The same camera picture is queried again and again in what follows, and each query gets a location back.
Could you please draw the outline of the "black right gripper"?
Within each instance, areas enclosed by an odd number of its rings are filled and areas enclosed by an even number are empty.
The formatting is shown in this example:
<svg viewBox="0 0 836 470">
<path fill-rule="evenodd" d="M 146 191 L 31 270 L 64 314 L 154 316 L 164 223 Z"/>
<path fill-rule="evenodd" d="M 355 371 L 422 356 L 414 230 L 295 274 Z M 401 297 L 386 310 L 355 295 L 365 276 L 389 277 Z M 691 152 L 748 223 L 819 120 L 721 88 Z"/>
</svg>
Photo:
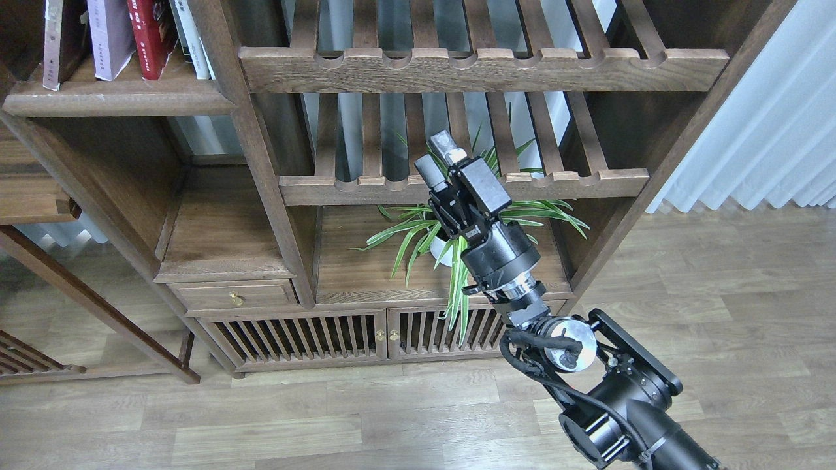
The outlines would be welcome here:
<svg viewBox="0 0 836 470">
<path fill-rule="evenodd" d="M 464 292 L 484 292 L 496 307 L 540 304 L 546 289 L 530 273 L 540 260 L 538 250 L 518 223 L 500 217 L 511 204 L 507 191 L 483 158 L 468 158 L 450 131 L 433 134 L 429 146 L 442 168 L 426 154 L 415 169 L 429 188 L 428 203 L 447 237 L 468 243 L 462 259 L 475 285 Z M 450 180 L 442 169 L 450 169 Z"/>
</svg>

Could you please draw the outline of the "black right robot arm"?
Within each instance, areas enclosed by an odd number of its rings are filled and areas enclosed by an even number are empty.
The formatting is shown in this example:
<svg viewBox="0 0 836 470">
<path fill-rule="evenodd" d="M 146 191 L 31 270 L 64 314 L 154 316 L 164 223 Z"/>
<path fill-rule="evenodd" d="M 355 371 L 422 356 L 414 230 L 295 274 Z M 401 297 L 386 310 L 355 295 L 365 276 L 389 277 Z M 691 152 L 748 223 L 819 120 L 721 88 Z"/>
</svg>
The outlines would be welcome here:
<svg viewBox="0 0 836 470">
<path fill-rule="evenodd" d="M 452 241 L 464 239 L 463 262 L 502 316 L 504 359 L 544 385 L 561 406 L 562 430 L 598 469 L 615 460 L 645 469 L 719 469 L 668 414 L 680 379 L 606 313 L 556 317 L 543 300 L 545 286 L 531 271 L 540 255 L 518 223 L 501 211 L 511 197 L 483 158 L 470 157 L 448 131 L 430 138 L 430 155 L 416 169 L 430 190 L 429 204 Z"/>
</svg>

